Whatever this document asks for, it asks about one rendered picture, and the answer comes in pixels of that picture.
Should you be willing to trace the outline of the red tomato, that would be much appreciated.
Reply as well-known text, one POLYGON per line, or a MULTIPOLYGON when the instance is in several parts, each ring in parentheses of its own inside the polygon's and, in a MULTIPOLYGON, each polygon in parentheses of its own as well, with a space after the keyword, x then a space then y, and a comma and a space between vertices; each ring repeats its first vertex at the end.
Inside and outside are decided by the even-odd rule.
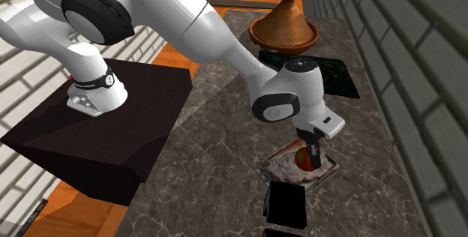
POLYGON ((311 159, 308 154, 308 149, 306 147, 301 147, 296 153, 295 153, 295 165, 303 171, 314 171, 313 166, 311 165, 311 159))

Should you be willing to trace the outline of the metal tray with food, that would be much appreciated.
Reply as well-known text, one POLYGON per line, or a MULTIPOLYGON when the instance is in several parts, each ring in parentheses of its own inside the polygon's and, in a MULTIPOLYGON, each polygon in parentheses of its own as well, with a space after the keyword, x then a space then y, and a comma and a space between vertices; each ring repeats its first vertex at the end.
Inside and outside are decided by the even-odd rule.
POLYGON ((320 153, 320 168, 314 168, 311 172, 299 169, 294 157, 301 147, 306 147, 306 142, 296 139, 263 160, 258 169, 262 179, 266 183, 276 181, 304 186, 308 195, 338 171, 340 165, 323 152, 320 153))

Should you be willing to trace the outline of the dark green marbled board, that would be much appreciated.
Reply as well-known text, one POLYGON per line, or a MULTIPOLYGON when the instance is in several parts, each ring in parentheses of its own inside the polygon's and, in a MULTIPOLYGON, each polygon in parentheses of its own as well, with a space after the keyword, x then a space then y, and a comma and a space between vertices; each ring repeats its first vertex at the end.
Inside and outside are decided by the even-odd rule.
POLYGON ((360 98, 347 66, 339 59, 293 55, 266 50, 259 51, 259 60, 276 71, 279 71, 286 62, 296 59, 300 61, 311 60, 318 64, 322 73, 324 92, 327 95, 360 98))

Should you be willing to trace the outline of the black box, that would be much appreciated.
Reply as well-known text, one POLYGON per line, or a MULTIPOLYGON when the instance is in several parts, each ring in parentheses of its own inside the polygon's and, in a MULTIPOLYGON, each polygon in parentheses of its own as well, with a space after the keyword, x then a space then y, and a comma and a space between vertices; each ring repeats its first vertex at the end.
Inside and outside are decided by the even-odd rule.
POLYGON ((307 226, 305 187, 270 181, 263 204, 263 216, 270 224, 298 230, 307 226))
POLYGON ((290 233, 290 232, 283 232, 283 231, 279 231, 276 229, 265 228, 263 230, 262 237, 301 237, 301 236, 290 233))

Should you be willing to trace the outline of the brown clay tagine pot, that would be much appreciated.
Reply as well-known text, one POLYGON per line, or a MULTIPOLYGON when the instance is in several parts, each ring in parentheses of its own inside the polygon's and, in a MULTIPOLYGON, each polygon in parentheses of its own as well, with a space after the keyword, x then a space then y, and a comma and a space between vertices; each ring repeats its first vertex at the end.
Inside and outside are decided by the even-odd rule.
POLYGON ((296 5, 296 0, 281 2, 266 16, 249 25, 249 36, 262 50, 300 54, 313 47, 320 33, 308 22, 296 5))

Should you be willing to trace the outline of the dark robot stand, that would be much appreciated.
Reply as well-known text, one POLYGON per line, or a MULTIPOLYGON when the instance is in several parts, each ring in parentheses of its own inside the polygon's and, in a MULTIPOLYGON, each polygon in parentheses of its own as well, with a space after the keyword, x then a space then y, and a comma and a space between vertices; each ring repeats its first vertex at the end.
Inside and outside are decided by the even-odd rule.
POLYGON ((108 59, 127 100, 92 117, 67 106, 67 81, 0 142, 87 197, 129 206, 192 89, 188 69, 108 59))

